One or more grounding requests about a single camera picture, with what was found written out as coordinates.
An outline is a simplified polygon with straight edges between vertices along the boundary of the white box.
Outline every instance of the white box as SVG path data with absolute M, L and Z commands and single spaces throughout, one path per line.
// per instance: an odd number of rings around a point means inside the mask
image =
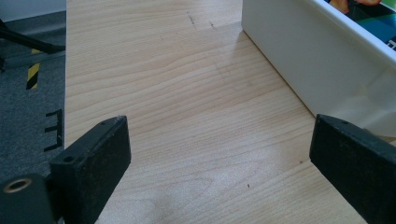
M 396 53 L 324 0 L 244 0 L 242 26 L 313 114 L 396 137 Z

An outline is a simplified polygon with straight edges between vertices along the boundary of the hazard stripe tape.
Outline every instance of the hazard stripe tape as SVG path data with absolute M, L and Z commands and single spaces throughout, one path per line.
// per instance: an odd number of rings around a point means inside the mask
M 32 54 L 38 53 L 40 50 L 32 49 Z M 29 70 L 27 72 L 27 82 L 26 82 L 26 90 L 31 90 L 37 88 L 38 81 L 38 70 L 40 69 L 40 63 L 34 63 L 30 65 Z

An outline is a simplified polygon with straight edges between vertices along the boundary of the carpeted floor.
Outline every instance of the carpeted floor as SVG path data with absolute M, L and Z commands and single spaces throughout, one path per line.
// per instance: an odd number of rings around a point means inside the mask
M 65 45 L 65 12 L 6 22 L 6 26 Z M 0 57 L 6 61 L 0 73 L 0 182 L 15 175 L 48 175 L 48 161 L 64 149 L 65 56 L 47 58 L 39 65 L 24 63 L 31 54 L 32 49 L 0 39 Z M 29 70 L 35 74 L 30 78 Z

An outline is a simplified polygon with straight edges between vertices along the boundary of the item inside box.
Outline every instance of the item inside box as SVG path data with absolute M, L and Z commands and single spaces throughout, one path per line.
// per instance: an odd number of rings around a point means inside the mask
M 396 50 L 396 0 L 325 0 Z

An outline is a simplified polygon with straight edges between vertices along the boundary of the wooden table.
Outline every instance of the wooden table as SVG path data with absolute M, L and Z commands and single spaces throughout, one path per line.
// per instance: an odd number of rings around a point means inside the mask
M 310 162 L 314 117 L 241 27 L 242 0 L 68 0 L 66 144 L 127 115 L 97 223 L 364 223 Z

